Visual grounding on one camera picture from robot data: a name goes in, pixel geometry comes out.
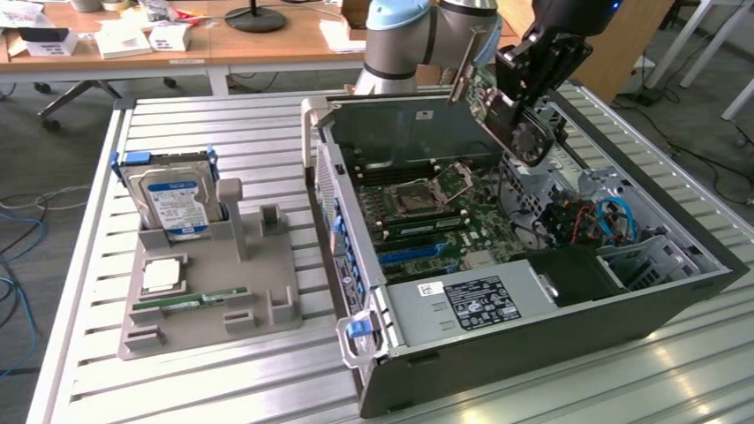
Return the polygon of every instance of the ur robot arm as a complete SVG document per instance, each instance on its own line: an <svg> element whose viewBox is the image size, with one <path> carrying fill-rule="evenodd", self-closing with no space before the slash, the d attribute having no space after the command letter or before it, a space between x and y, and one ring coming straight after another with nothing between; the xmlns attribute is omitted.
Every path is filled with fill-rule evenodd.
<svg viewBox="0 0 754 424"><path fill-rule="evenodd" d="M532 0L535 19L522 43L498 50L488 72L502 28L495 0L440 0L431 7L428 0L372 0L355 94L414 91L419 64L460 63L448 102L466 102L498 143L536 166L555 134L534 107L591 54L586 39L605 31L621 2Z"/></svg>

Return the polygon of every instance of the desk lamp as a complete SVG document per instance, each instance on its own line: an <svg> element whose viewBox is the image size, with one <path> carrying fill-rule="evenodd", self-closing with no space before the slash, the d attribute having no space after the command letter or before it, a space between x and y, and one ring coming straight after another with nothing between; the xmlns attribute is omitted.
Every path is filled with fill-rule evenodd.
<svg viewBox="0 0 754 424"><path fill-rule="evenodd" d="M248 1L248 7L234 9L226 15L227 24L247 33L270 33L286 26L286 16L279 11L256 7L256 0Z"/></svg>

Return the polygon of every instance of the aluminum workbench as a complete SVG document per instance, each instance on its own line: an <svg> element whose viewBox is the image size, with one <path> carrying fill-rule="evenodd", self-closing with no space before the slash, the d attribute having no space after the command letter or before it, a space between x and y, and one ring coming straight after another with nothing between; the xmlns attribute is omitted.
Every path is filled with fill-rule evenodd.
<svg viewBox="0 0 754 424"><path fill-rule="evenodd" d="M561 93L754 264L751 227L586 90L566 85ZM363 422L336 345L300 164L300 102L330 94L339 92L144 100L113 112L28 422ZM243 180L242 209L278 202L287 213L306 322L286 333L123 362L116 347L139 218L109 171L109 152L176 153L207 144L222 177ZM607 163L579 136L569 144L593 167ZM368 423L751 420L753 278L749 273L643 340Z"/></svg>

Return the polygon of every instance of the motherboard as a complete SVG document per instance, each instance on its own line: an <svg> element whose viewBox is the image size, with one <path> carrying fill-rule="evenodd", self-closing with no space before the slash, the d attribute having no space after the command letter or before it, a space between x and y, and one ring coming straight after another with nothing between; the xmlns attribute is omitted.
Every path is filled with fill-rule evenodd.
<svg viewBox="0 0 754 424"><path fill-rule="evenodd" d="M524 252L479 174L455 162L432 178L356 188L390 284L498 265Z"/></svg>

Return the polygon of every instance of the blue pci slot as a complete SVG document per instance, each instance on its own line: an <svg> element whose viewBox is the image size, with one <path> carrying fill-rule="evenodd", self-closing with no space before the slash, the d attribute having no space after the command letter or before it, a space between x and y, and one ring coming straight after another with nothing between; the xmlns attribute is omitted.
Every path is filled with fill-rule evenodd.
<svg viewBox="0 0 754 424"><path fill-rule="evenodd" d="M438 256L443 253L447 243L438 243L432 246L419 247L416 249L406 250L403 252L395 252L391 254L379 255L379 263L395 263L402 261L410 261L412 259L427 258Z"/></svg>

